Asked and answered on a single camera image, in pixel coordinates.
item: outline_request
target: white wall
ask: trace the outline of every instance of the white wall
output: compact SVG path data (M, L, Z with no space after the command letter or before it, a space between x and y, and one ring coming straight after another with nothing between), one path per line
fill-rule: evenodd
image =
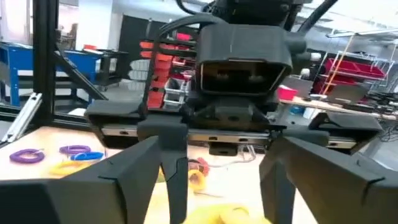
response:
M85 44L108 48L113 0L80 0L76 49Z

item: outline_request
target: table surface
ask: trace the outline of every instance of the table surface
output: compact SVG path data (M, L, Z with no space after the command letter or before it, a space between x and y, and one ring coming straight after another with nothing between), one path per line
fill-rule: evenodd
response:
M378 113L365 113L365 112L361 112L361 111L347 110L338 105L333 105L333 104L323 102L323 101L318 101L318 100L304 101L301 97L297 97L297 96L295 96L293 100L280 100L280 102L287 103L290 105L305 106L305 107L309 107L309 108L316 108L316 109L328 110L328 111L334 111L334 112L370 115L375 118L384 118L384 119L390 119L390 120L397 119L396 116L394 116L394 115L389 115L389 114L380 115Z
M108 157L119 152L119 150L104 148L93 133L41 127L0 149L0 180L60 178L50 175L49 167L67 160L68 158L61 155L58 149L72 144L87 145L92 151L106 152ZM10 154L26 148L42 149L46 155L45 159L38 164L30 165L17 164L9 160ZM210 164L224 164L243 159L242 157L211 156L207 148L197 146L188 147L188 156L189 158L202 157ZM188 191L188 213L203 205L234 202L245 205L254 217L262 215L258 175L258 165L262 157L263 155L257 155L252 162L211 168L204 194ZM155 186L146 223L169 223L167 190L164 183ZM293 223L317 223L298 191L295 197Z

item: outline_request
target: blue table frame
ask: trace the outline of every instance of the blue table frame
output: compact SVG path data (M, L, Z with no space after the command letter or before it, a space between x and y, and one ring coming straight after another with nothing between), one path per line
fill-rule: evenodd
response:
M3 99L6 95L6 80L10 85L10 104L20 106L19 100L19 70L33 70L33 50L31 46L1 43L0 44L0 96ZM74 50L66 50L65 55L77 66L79 71L85 74L92 83L96 80L96 61L100 56L86 54ZM76 96L76 88L72 89L72 95Z

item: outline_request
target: purple tape roll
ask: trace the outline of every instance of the purple tape roll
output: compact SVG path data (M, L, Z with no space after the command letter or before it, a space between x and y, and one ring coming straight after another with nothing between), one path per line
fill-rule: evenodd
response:
M23 156L35 156L33 158L24 158ZM33 164L44 159L44 153L37 149L23 149L10 155L10 160L23 164Z
M79 153L91 152L91 148L88 146L80 146L80 145L63 146L60 148L60 152L68 155L75 155Z

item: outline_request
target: blue tape roll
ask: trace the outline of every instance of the blue tape roll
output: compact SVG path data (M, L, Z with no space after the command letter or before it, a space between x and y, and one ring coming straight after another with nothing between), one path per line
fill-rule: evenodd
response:
M72 155L70 160L72 161L87 161L87 160L95 160L101 159L104 156L102 152L85 152L79 153L76 155Z

